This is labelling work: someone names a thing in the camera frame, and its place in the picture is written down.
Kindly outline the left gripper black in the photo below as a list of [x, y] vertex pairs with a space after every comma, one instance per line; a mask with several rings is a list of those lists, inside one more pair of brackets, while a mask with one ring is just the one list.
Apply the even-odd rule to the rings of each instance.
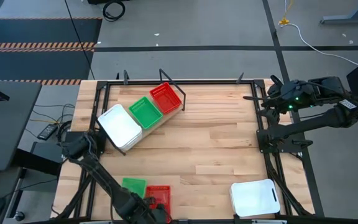
[[160, 208], [164, 202], [159, 198], [150, 197], [137, 201], [137, 207], [134, 210], [135, 224], [157, 224], [167, 223], [168, 215], [165, 210], [151, 209]]

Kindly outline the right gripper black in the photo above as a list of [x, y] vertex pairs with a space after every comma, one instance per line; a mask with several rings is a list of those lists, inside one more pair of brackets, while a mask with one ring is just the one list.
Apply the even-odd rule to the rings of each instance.
[[243, 96], [245, 100], [251, 101], [268, 101], [269, 108], [276, 109], [292, 109], [291, 97], [293, 92], [293, 83], [275, 82], [268, 89], [268, 96], [265, 98], [259, 98], [254, 96]]

